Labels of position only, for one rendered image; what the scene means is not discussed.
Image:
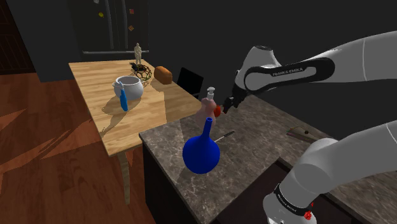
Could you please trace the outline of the pink soap dispenser bottle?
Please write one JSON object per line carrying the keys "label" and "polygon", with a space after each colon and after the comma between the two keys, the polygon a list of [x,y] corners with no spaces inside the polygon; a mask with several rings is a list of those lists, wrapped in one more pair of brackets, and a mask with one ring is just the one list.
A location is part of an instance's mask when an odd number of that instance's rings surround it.
{"label": "pink soap dispenser bottle", "polygon": [[214,115],[214,110],[216,109],[216,103],[214,101],[214,87],[209,87],[207,89],[207,97],[201,100],[201,108],[195,114],[196,124],[203,129],[205,121],[208,117],[212,118],[212,126],[215,126],[216,117]]}

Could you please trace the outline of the thin black-tipped stick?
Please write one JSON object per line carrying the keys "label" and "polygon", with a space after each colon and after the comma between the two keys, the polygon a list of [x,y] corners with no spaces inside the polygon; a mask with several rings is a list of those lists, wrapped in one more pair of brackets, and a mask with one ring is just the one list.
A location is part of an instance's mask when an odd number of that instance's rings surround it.
{"label": "thin black-tipped stick", "polygon": [[228,137],[228,136],[232,135],[233,133],[235,133],[234,130],[231,131],[231,132],[229,132],[229,133],[227,133],[227,134],[225,134],[225,135],[223,135],[223,136],[221,136],[221,137],[219,137],[219,138],[218,138],[217,140],[215,140],[214,142],[217,143],[217,142],[220,141],[221,139],[223,139],[223,138],[225,138],[225,137]]}

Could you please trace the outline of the black chair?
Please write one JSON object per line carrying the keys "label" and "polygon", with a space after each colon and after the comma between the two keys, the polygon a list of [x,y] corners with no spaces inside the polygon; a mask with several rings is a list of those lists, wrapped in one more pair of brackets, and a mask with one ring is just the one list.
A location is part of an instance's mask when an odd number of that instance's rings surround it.
{"label": "black chair", "polygon": [[182,67],[179,73],[177,84],[198,99],[203,80],[204,78],[202,76],[186,69],[185,67]]}

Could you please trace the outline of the blue round long-necked vase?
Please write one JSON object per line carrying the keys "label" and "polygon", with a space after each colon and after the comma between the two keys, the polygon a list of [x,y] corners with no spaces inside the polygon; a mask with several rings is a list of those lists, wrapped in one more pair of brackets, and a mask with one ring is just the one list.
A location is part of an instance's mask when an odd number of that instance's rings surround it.
{"label": "blue round long-necked vase", "polygon": [[195,174],[205,174],[212,171],[220,159],[218,145],[209,137],[212,118],[207,117],[203,132],[187,140],[183,147],[185,166]]}

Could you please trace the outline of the brown bread loaf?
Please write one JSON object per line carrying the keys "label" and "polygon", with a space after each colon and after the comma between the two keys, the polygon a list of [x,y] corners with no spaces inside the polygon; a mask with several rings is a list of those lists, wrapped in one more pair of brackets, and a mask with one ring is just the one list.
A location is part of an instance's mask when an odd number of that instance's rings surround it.
{"label": "brown bread loaf", "polygon": [[163,85],[172,83],[172,73],[163,66],[157,66],[155,68],[154,77]]}

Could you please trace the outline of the white round pot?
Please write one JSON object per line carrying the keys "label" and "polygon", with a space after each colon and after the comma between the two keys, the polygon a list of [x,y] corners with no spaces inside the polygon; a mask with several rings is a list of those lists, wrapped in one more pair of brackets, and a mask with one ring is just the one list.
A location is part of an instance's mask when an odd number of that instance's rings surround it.
{"label": "white round pot", "polygon": [[144,92],[142,81],[136,76],[120,76],[112,86],[117,97],[121,96],[121,89],[124,89],[128,101],[140,98]]}

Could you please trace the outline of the light wooden table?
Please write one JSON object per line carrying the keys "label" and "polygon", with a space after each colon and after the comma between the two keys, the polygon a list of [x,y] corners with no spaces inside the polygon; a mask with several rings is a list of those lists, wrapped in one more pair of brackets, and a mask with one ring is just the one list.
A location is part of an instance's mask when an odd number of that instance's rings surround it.
{"label": "light wooden table", "polygon": [[120,106],[113,82],[132,76],[130,62],[112,60],[69,65],[107,154],[117,156],[123,177],[125,203],[130,202],[130,174],[126,152],[142,146],[139,133],[195,114],[201,103],[176,83],[161,84],[154,77],[144,82],[140,98]]}

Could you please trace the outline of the dark fridge with magnets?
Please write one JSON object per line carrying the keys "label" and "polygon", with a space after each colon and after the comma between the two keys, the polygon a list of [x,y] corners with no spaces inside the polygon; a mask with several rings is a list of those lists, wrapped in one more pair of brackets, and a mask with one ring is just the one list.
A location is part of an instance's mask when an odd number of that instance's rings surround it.
{"label": "dark fridge with magnets", "polygon": [[148,0],[67,0],[83,62],[149,57]]}

